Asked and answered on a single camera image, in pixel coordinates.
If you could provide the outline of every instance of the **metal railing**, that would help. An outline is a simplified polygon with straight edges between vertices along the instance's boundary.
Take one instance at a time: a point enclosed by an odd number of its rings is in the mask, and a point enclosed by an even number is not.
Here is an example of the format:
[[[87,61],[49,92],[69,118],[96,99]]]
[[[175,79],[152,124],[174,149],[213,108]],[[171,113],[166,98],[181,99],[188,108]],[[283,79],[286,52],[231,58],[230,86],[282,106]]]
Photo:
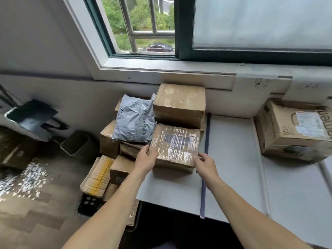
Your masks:
[[[174,38],[174,30],[158,30],[156,16],[154,12],[154,3],[153,0],[149,0],[150,15],[151,15],[151,30],[133,30],[131,26],[129,11],[126,0],[119,0],[120,7],[122,10],[123,18],[126,24],[127,35],[131,45],[131,53],[140,53],[140,50],[137,47],[135,39],[139,38]]]

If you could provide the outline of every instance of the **pile of white scraps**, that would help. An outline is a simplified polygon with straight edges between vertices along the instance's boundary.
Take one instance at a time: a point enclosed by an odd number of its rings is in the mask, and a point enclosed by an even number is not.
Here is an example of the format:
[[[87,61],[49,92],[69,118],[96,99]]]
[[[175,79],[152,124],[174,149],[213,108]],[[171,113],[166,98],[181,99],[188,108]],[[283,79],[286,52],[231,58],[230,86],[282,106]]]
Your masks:
[[[20,175],[7,173],[4,179],[0,179],[0,202],[5,201],[10,193],[11,197],[28,197],[32,200],[39,197],[39,189],[46,184],[48,176],[44,166],[47,164],[41,165],[33,159]]]

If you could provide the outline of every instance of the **trash can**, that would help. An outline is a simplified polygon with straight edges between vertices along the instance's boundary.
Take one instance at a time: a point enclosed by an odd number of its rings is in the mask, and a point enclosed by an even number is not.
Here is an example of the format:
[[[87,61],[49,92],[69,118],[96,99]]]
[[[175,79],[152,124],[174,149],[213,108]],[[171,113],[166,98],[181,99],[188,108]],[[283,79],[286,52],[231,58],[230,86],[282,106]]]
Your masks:
[[[60,147],[70,156],[84,162],[92,162],[99,152],[98,146],[80,130],[65,139]]]

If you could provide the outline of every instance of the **car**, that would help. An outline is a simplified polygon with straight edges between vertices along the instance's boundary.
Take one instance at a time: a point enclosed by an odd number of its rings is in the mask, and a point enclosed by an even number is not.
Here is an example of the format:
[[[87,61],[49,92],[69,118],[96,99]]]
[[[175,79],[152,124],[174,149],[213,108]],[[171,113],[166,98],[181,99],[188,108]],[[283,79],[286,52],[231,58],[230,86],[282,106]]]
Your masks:
[[[146,50],[157,52],[173,52],[173,46],[162,42],[154,42],[149,44]]]

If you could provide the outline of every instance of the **person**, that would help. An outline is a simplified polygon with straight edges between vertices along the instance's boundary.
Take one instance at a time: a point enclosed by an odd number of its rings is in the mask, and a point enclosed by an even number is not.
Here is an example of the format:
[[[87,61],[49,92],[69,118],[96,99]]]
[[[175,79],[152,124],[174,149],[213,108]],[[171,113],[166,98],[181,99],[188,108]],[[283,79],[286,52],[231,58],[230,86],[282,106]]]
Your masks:
[[[137,192],[158,156],[148,154],[149,145],[138,153],[135,167],[121,186],[64,244],[63,249],[116,249],[127,225]],[[222,212],[245,249],[310,249],[289,230],[248,204],[218,175],[214,160],[207,154],[195,157],[196,171],[205,180]]]

